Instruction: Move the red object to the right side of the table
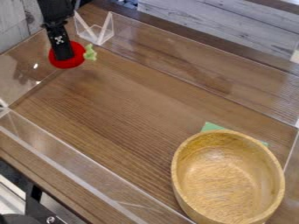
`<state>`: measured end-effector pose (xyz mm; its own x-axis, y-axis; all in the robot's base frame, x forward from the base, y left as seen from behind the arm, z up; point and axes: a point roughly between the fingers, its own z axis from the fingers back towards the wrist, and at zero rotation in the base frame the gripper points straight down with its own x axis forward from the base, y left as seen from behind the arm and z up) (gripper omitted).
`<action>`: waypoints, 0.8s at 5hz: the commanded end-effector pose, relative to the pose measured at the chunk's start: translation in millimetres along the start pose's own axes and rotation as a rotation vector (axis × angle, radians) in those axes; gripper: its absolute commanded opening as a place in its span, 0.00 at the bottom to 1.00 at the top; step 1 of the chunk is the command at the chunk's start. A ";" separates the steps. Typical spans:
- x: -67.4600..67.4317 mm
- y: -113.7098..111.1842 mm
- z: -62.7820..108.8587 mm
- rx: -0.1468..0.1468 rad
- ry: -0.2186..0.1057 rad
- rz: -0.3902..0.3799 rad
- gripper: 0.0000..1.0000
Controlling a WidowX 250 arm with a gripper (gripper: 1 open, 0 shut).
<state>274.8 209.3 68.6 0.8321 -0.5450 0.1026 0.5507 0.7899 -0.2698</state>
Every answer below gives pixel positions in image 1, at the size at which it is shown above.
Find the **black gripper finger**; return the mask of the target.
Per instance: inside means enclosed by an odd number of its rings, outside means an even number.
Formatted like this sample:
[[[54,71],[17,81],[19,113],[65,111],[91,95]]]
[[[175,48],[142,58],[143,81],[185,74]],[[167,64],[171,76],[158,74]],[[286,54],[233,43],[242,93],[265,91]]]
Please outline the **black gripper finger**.
[[[51,41],[51,49],[57,60],[69,60],[74,57],[70,35],[63,25],[45,26],[49,39]]]

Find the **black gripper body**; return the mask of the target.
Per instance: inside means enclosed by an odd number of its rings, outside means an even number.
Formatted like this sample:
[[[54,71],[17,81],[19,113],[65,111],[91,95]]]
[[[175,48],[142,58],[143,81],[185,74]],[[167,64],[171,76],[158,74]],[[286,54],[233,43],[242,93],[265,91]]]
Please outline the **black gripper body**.
[[[74,0],[38,0],[42,10],[43,25],[54,27],[74,16]]]

